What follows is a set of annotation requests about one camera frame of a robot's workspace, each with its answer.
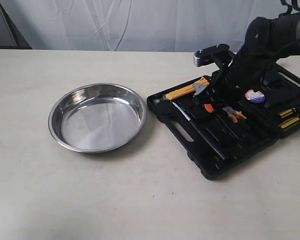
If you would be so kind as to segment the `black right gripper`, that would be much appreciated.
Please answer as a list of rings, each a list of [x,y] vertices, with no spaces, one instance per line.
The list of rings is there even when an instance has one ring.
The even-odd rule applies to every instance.
[[[255,89],[266,70],[277,60],[272,49],[241,47],[228,65],[211,75],[210,84],[192,99],[196,105],[228,105],[238,102],[247,91]]]

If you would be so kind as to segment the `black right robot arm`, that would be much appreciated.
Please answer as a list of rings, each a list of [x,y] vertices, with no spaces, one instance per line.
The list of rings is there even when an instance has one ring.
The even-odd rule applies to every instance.
[[[273,19],[259,16],[249,24],[237,53],[219,43],[193,54],[197,67],[212,63],[218,67],[209,85],[194,93],[195,106],[238,102],[248,91],[259,91],[264,75],[279,59],[300,56],[300,5],[296,0],[281,4],[286,12]]]

